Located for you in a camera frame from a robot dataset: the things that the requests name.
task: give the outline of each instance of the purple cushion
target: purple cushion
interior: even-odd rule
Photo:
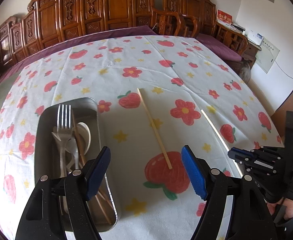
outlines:
[[[235,51],[210,35],[200,33],[196,39],[216,54],[221,60],[241,61],[242,57]]]

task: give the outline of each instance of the blue gripper pad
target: blue gripper pad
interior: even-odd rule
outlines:
[[[181,151],[181,158],[195,193],[204,200],[208,192],[205,188],[205,178],[199,170],[196,157],[193,152],[184,146]]]
[[[89,201],[98,193],[98,189],[104,178],[111,160],[111,151],[108,147],[103,147],[93,164],[93,171],[87,179],[87,192],[85,193],[85,200]]]

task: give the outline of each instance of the tablecloth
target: tablecloth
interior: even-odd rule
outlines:
[[[173,165],[165,164],[137,94],[142,88]],[[181,164],[188,144],[198,158],[238,176],[207,120],[229,147],[280,146],[266,111],[246,84],[191,38],[133,36],[95,41],[26,66],[0,111],[0,229],[14,239],[34,188],[34,143],[43,110],[92,97],[111,149],[122,216],[103,239],[190,239],[204,208]],[[228,198],[218,239],[224,239]]]

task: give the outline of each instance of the chopstick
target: chopstick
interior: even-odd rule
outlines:
[[[158,140],[158,143],[159,143],[159,145],[160,145],[160,148],[161,148],[161,150],[162,150],[162,153],[163,153],[163,155],[164,155],[164,157],[165,157],[165,161],[166,161],[166,163],[167,163],[167,165],[168,165],[168,168],[171,170],[171,169],[172,169],[172,165],[171,165],[170,159],[168,158],[168,154],[167,154],[167,152],[165,151],[165,148],[164,148],[164,145],[163,145],[163,143],[162,143],[162,141],[161,141],[161,138],[160,138],[160,135],[159,135],[159,133],[158,133],[158,130],[157,130],[157,128],[156,128],[156,126],[155,126],[155,124],[154,124],[153,118],[152,118],[152,116],[151,116],[151,114],[150,114],[150,112],[149,112],[149,110],[148,110],[148,108],[147,108],[147,106],[146,106],[146,104],[145,104],[145,102],[144,102],[144,100],[143,100],[143,97],[142,97],[142,95],[141,95],[141,91],[140,91],[139,88],[138,88],[138,94],[139,94],[139,96],[140,96],[140,98],[141,98],[141,102],[142,102],[142,104],[143,104],[143,106],[144,106],[144,109],[145,109],[146,114],[147,114],[147,116],[148,116],[148,118],[149,118],[149,121],[151,122],[151,126],[152,126],[152,128],[153,128],[154,133],[155,133],[156,139]]]
[[[222,142],[224,148],[226,149],[226,151],[228,152],[230,149],[229,147],[226,145],[224,139],[222,138],[221,134],[217,131],[217,129],[215,128],[214,124],[211,122],[210,118],[207,116],[207,114],[203,111],[203,109],[201,109],[202,114],[204,115],[204,117],[206,118],[206,120],[208,120],[209,124],[211,125],[211,127],[213,128],[213,130],[215,131],[216,135],[219,137],[220,141]],[[235,160],[233,160],[238,172],[240,173],[240,176],[243,177],[243,173],[239,167],[239,165],[235,162]]]

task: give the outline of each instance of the metal screw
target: metal screw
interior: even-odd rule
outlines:
[[[211,173],[213,175],[219,175],[220,174],[220,171],[218,169],[211,169]]]
[[[245,179],[246,181],[251,181],[251,180],[252,180],[252,177],[251,177],[250,175],[245,175],[245,176],[244,176],[244,179]]]
[[[79,175],[81,174],[81,170],[74,170],[74,171],[72,172],[72,174],[73,174],[74,176],[79,176]]]
[[[43,175],[41,178],[40,178],[40,181],[46,181],[48,179],[48,175]]]

